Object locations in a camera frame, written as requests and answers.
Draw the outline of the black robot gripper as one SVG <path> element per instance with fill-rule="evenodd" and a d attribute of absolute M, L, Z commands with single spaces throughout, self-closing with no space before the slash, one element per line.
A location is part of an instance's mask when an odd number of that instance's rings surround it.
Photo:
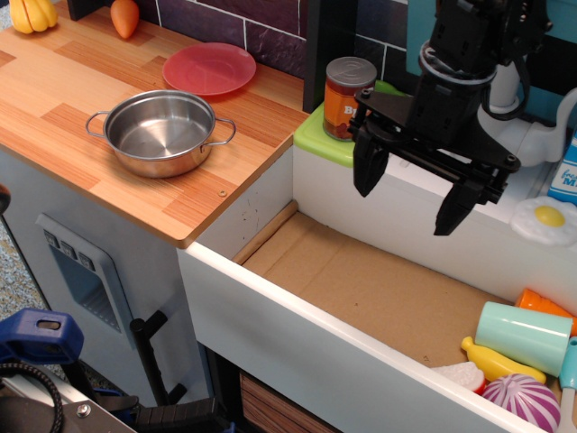
<path fill-rule="evenodd" d="M 425 74 L 412 97 L 358 91 L 349 130 L 355 141 L 353 184 L 361 196 L 372 192 L 395 154 L 453 183 L 434 235 L 450 235 L 477 203 L 499 202 L 520 161 L 481 127 L 477 111 L 489 86 L 488 80 Z"/>

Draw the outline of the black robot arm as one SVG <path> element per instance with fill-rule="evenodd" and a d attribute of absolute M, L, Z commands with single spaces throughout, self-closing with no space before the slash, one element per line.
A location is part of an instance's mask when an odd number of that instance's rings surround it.
<path fill-rule="evenodd" d="M 416 94 L 356 93 L 349 130 L 353 183 L 366 197 L 395 154 L 453 186 L 439 208 L 436 235 L 450 235 L 476 205 L 497 203 L 520 159 L 482 128 L 499 65 L 514 65 L 530 89 L 524 57 L 552 28 L 544 1 L 440 1 L 419 52 Z"/>

